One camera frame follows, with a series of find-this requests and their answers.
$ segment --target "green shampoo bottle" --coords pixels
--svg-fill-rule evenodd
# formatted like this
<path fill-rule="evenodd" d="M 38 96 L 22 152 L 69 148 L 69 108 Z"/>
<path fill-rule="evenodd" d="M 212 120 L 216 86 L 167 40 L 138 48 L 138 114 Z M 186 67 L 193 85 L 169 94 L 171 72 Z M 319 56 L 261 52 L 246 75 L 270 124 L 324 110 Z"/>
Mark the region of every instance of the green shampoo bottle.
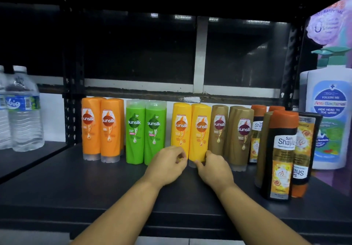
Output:
<path fill-rule="evenodd" d="M 144 160 L 145 100 L 127 100 L 126 162 L 141 164 Z"/>
<path fill-rule="evenodd" d="M 166 101 L 150 100 L 145 110 L 144 163 L 149 165 L 152 158 L 165 147 Z"/>

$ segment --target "water bottle label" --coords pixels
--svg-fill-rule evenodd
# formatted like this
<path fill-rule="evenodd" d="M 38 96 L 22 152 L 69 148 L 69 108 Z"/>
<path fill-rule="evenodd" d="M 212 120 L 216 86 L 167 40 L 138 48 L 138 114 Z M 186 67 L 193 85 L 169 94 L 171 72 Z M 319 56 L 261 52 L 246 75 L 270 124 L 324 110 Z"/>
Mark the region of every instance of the water bottle label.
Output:
<path fill-rule="evenodd" d="M 0 110 L 7 109 L 7 105 L 5 102 L 5 96 L 0 95 Z"/>
<path fill-rule="evenodd" d="M 7 96 L 8 111 L 39 110 L 41 108 L 39 96 Z"/>

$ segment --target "orange bottle cap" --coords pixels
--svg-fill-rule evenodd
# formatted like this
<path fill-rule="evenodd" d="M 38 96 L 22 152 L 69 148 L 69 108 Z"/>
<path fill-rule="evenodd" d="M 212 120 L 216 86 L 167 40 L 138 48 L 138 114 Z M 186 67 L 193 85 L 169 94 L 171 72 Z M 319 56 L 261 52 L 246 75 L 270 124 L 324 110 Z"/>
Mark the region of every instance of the orange bottle cap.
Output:
<path fill-rule="evenodd" d="M 269 128 L 297 128 L 299 120 L 298 112 L 274 110 L 270 118 Z"/>
<path fill-rule="evenodd" d="M 269 111 L 274 111 L 274 110 L 285 110 L 285 107 L 283 106 L 270 106 Z"/>
<path fill-rule="evenodd" d="M 254 110 L 254 117 L 263 117 L 266 113 L 266 106 L 264 105 L 252 105 L 251 109 Z"/>
<path fill-rule="evenodd" d="M 293 198 L 302 198 L 306 193 L 307 187 L 308 187 L 308 183 L 304 185 L 292 185 L 291 196 Z"/>

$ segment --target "barcode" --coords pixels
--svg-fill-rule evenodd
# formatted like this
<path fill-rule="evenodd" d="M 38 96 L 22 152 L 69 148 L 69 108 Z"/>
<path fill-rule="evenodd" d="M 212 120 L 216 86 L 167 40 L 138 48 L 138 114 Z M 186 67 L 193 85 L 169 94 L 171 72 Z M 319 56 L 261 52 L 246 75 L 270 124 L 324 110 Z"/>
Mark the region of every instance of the barcode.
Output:
<path fill-rule="evenodd" d="M 5 108 L 6 108 L 5 97 L 0 96 L 0 109 L 5 109 Z"/>
<path fill-rule="evenodd" d="M 25 101 L 25 106 L 26 106 L 26 110 L 31 110 L 32 109 L 32 103 L 29 97 L 25 97 L 24 98 Z"/>

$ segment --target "white bottle cap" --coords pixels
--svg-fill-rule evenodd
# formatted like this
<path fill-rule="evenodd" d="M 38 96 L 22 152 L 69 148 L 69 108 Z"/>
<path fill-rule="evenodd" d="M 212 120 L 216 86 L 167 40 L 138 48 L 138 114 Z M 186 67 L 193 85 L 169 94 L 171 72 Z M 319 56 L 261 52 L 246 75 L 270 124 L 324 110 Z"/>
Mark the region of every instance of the white bottle cap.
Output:
<path fill-rule="evenodd" d="M 25 72 L 27 73 L 27 68 L 24 66 L 13 66 L 13 71 L 14 72 Z"/>

